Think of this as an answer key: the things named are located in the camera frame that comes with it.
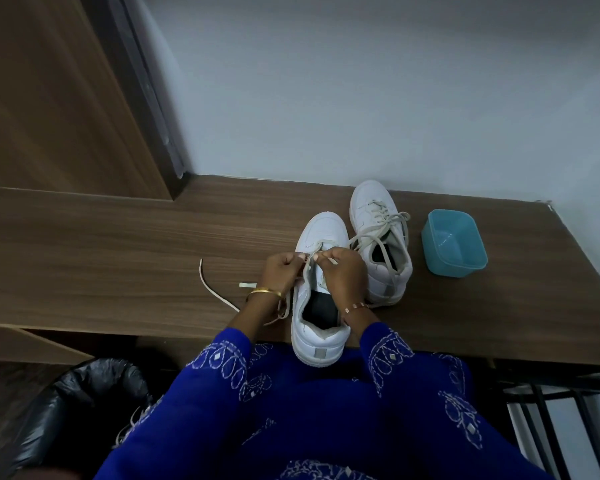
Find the black trash bag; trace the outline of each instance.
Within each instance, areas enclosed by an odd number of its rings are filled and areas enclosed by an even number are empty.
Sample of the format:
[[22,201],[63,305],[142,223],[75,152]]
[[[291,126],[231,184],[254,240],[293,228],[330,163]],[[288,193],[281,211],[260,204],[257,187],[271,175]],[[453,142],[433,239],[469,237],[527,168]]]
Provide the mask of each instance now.
[[33,400],[16,439],[12,473],[42,466],[93,478],[131,416],[152,403],[147,382],[130,362],[82,363]]

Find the bracelet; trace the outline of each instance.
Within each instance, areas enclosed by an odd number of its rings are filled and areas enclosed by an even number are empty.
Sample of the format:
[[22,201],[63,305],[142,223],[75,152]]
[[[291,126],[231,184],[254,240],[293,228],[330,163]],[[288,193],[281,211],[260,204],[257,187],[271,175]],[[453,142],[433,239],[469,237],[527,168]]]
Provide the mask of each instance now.
[[352,310],[355,310],[356,308],[368,308],[368,307],[369,307],[368,304],[366,304],[366,303],[364,303],[364,302],[361,301],[360,303],[354,303],[351,306],[351,309],[345,308],[344,309],[344,313],[346,313],[348,315],[348,314],[351,313]]
[[274,295],[276,295],[278,298],[280,298],[281,300],[284,300],[284,295],[282,295],[282,293],[280,293],[280,291],[275,291],[269,288],[256,288],[255,290],[253,290],[251,293],[249,293],[247,295],[247,301],[249,300],[249,297],[254,294],[254,293],[272,293]]

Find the person's right hand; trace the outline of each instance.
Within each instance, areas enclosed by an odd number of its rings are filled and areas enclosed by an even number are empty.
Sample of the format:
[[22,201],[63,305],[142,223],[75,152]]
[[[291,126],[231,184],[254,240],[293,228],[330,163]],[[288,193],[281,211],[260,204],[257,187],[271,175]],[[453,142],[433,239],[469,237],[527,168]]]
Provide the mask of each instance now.
[[[337,264],[329,261],[335,259]],[[367,296],[367,265],[356,251],[346,248],[331,248],[316,253],[318,266],[322,268],[327,289],[340,310],[360,303]]]

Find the hand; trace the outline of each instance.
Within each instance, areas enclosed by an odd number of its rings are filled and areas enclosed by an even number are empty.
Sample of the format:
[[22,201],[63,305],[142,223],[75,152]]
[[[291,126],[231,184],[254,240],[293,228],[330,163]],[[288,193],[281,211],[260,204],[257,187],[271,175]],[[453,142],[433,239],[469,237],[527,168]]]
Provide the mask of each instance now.
[[[327,289],[340,310],[364,301],[367,296],[367,265],[356,251],[332,248],[316,253],[316,263],[322,268]],[[337,264],[329,261],[335,259]]]
[[269,288],[286,295],[294,285],[296,276],[304,266],[304,253],[280,253],[269,256],[258,280],[258,288]]

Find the blue sleeve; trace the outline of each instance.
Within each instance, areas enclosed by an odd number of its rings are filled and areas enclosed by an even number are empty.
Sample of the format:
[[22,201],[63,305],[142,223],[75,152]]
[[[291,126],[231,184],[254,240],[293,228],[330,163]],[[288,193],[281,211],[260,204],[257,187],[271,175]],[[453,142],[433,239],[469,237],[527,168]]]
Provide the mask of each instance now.
[[553,479],[478,414],[464,394],[461,370],[415,354],[384,323],[365,330],[360,349],[381,404],[434,480]]
[[226,329],[179,373],[96,480],[209,478],[244,393],[251,343]]

